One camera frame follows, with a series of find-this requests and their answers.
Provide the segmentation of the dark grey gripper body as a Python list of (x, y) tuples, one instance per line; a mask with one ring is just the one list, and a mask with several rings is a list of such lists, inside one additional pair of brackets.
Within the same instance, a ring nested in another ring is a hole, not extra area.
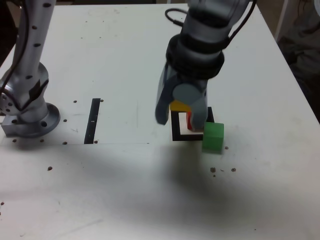
[(187, 75), (183, 75), (173, 68), (169, 68), (169, 77), (173, 77), (179, 84), (190, 84), (194, 85), (200, 91), (205, 91), (208, 85), (208, 79), (200, 79)]

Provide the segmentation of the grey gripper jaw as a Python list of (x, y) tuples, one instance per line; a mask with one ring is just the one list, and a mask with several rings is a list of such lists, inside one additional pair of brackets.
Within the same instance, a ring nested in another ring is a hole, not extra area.
[(208, 115), (207, 97), (194, 85), (182, 83), (173, 90), (171, 110), (191, 113), (189, 123), (194, 131), (204, 128)]
[(166, 62), (158, 84), (155, 119), (158, 124), (165, 125), (169, 119), (169, 106), (174, 100), (173, 90), (177, 85), (177, 73)]

